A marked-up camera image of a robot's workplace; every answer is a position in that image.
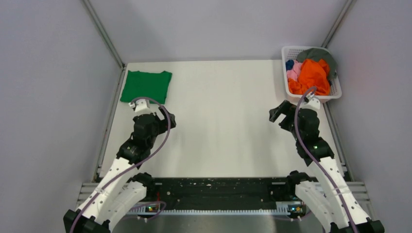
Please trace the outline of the orange t-shirt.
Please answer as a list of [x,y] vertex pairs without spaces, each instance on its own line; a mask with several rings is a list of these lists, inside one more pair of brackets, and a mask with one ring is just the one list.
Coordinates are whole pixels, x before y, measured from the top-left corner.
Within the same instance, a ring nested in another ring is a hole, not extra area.
[[289,91],[292,94],[302,95],[310,87],[315,86],[316,95],[328,96],[330,94],[330,84],[327,80],[329,72],[329,65],[323,59],[319,62],[306,59],[302,62],[298,81],[288,80]]

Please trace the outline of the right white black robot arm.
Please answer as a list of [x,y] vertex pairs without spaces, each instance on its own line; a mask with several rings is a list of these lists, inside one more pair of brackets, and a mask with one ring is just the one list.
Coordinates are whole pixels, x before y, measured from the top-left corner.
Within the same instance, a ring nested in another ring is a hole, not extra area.
[[329,144],[320,136],[317,100],[294,105],[283,101],[269,111],[269,121],[284,119],[280,128],[295,139],[298,155],[314,178],[304,172],[292,171],[287,176],[285,194],[300,199],[316,216],[326,233],[383,233],[381,221],[372,220],[360,206],[342,176]]

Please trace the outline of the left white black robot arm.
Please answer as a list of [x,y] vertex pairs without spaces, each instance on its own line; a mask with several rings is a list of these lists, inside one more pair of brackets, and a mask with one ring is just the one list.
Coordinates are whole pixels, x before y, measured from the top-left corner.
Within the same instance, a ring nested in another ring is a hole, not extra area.
[[140,173],[139,168],[164,146],[162,142],[152,150],[159,135],[164,133],[164,139],[168,139],[176,126],[175,116],[163,105],[158,109],[164,119],[143,102],[131,107],[136,116],[130,137],[121,145],[108,173],[87,199],[76,210],[65,213],[66,232],[110,233],[137,202],[154,198],[156,188],[150,184],[151,176]]

